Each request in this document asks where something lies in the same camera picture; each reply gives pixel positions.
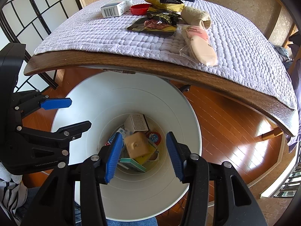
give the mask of jeans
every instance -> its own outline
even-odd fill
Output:
[[[29,205],[31,204],[32,200],[34,199],[36,193],[38,192],[40,187],[31,188],[28,189],[27,199],[23,206],[19,207],[16,210],[16,218],[22,221],[23,216],[27,212]],[[75,226],[82,226],[82,219],[80,214],[80,205],[75,203],[74,207],[74,214],[75,214]],[[141,220],[141,221],[135,221],[135,222],[119,222],[119,221],[113,221],[113,220],[106,220],[106,223],[108,226],[158,226],[157,219],[155,217]]]

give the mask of blue gripper pad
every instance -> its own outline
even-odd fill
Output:
[[[166,135],[166,146],[168,153],[170,155],[171,163],[173,164],[173,169],[175,171],[176,177],[182,182],[184,179],[184,167],[183,161],[180,158],[180,154],[176,148],[178,142],[172,132]]]
[[[40,104],[40,107],[44,110],[53,110],[68,108],[72,104],[71,98],[53,98],[47,99]]]
[[[110,180],[114,176],[118,159],[121,153],[122,145],[123,145],[122,135],[121,133],[116,133],[113,143],[111,144],[112,146],[111,153],[109,155],[108,161],[106,162],[106,175],[104,176],[106,182],[110,182]]]

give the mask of rolled cloth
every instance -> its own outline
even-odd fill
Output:
[[[189,25],[201,26],[204,29],[211,26],[210,14],[194,7],[185,6],[181,18]]]

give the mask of yellow package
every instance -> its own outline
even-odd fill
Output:
[[[157,145],[155,145],[153,142],[150,140],[148,141],[149,144],[149,151],[150,153],[144,156],[140,156],[135,158],[134,160],[137,161],[140,165],[143,165],[145,162],[149,160],[149,158],[153,155],[153,153],[157,150]]]
[[[168,9],[174,12],[181,12],[184,3],[181,0],[144,0],[158,8]]]

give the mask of white quilted blanket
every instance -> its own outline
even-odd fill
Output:
[[[120,17],[102,17],[100,8],[111,0],[90,4],[67,19],[35,50],[35,54],[58,50],[84,50],[143,57],[180,64],[234,81],[245,87],[276,97],[296,109],[296,96],[290,77],[277,53],[258,28],[232,10],[203,0],[185,2],[207,11],[212,27],[210,43],[217,52],[218,65],[195,65],[179,55],[185,45],[180,33],[158,37],[126,28],[141,16],[130,11]],[[134,4],[145,3],[133,0]]]

